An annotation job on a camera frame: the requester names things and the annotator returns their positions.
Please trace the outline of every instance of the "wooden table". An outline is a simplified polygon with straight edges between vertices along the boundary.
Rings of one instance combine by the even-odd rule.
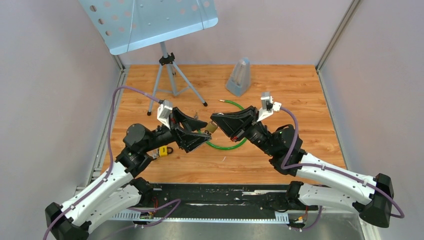
[[[158,65],[133,65],[126,85],[152,93]],[[208,103],[204,107],[192,90],[174,97],[170,93],[158,92],[157,97],[167,99],[185,114],[209,122],[212,113],[235,112],[238,108],[218,99],[231,100],[243,107],[261,106],[261,93],[270,91],[274,100],[291,110],[299,122],[302,148],[322,160],[345,168],[340,146],[336,138],[326,100],[313,65],[253,65],[251,86],[241,97],[225,89],[234,65],[180,65],[181,70]],[[178,89],[187,85],[181,76],[176,77]],[[162,73],[160,89],[170,89],[166,71]],[[153,105],[151,116],[147,116],[149,99],[139,93],[124,90],[111,135],[113,155],[116,157],[125,146],[123,138],[127,128],[140,123],[153,130],[159,125],[156,119],[158,104]],[[285,112],[276,112],[263,121],[273,132],[278,127],[293,124]],[[231,146],[234,143],[218,129],[212,135],[214,144]],[[269,157],[247,141],[234,150],[218,150],[207,144],[193,152],[185,153],[175,143],[170,144],[174,153],[153,161],[141,176],[156,183],[229,183],[229,184],[289,184],[293,180],[314,183],[310,180],[281,175],[268,162]],[[109,167],[109,155],[103,171]]]

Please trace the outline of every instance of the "wooden tabletop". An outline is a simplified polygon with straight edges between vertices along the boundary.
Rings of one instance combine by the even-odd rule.
[[[251,86],[241,97],[232,95],[225,89],[234,65],[180,65],[187,78],[208,103],[205,107],[195,93],[189,89],[177,97],[171,93],[158,92],[157,97],[167,99],[185,114],[200,120],[210,121],[212,113],[236,112],[239,109],[218,99],[231,100],[243,107],[261,107],[261,93],[270,91],[276,102],[291,110],[299,122],[299,136],[302,148],[316,157],[345,168],[339,143],[336,138],[326,100],[313,65],[253,65]],[[130,68],[126,85],[152,93],[158,65],[133,65]],[[166,68],[163,68],[160,89],[171,89]],[[187,85],[177,74],[176,82],[181,90]],[[146,113],[149,99],[139,93],[125,89],[118,108],[111,135],[113,156],[123,147],[127,128],[140,123],[153,130],[160,123],[156,119],[158,104],[153,105],[151,116]],[[273,132],[278,127],[293,124],[285,112],[275,112],[263,121]],[[218,129],[212,135],[212,143],[232,146],[225,134]],[[291,181],[314,183],[299,177],[285,176],[273,169],[269,157],[247,141],[234,150],[218,150],[207,144],[195,151],[185,153],[175,143],[170,144],[174,153],[153,161],[141,176],[152,183],[229,183],[229,184],[289,184]],[[105,171],[110,164],[109,155],[103,165]]]

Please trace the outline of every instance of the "gray wall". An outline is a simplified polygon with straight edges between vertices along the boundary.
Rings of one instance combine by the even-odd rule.
[[[317,64],[351,0],[215,0],[218,24],[167,41],[178,63]],[[158,44],[121,55],[157,64]]]
[[[405,219],[383,240],[423,239],[424,1],[365,0],[322,70],[348,167],[392,177]]]
[[[2,1],[0,32],[0,239],[41,239],[87,181],[119,71],[78,1]]]

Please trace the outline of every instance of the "green cable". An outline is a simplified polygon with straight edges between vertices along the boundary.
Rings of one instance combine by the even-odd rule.
[[[240,104],[238,104],[238,103],[236,103],[236,102],[233,102],[233,101],[230,101],[230,100],[221,100],[221,99],[220,99],[220,101],[221,101],[221,102],[224,102],[224,103],[232,104],[232,105],[234,105],[234,106],[238,107],[238,108],[239,108],[239,109],[241,109],[241,110],[244,110],[244,109],[245,109],[245,108],[244,108],[244,107],[242,107]],[[212,148],[219,149],[219,150],[233,150],[233,149],[236,149],[236,148],[240,147],[241,145],[243,145],[246,141],[247,141],[247,139],[246,139],[246,138],[243,138],[243,140],[242,140],[239,144],[234,145],[234,146],[218,146],[218,145],[213,144],[213,143],[212,143],[212,142],[210,142],[210,141],[207,141],[207,142],[206,142],[206,144],[208,144],[208,145],[209,145],[209,146],[211,146]]]

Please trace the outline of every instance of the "music stand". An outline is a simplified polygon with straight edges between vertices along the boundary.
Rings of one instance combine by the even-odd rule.
[[[162,58],[154,83],[157,91],[178,96],[191,88],[204,106],[208,104],[175,63],[173,53],[168,54],[165,41],[215,26],[218,23],[214,0],[79,0],[94,26],[103,37],[113,55],[120,55],[160,44]],[[172,91],[158,89],[163,66],[166,69]],[[188,87],[177,91],[175,71]],[[150,101],[147,115],[152,114]]]

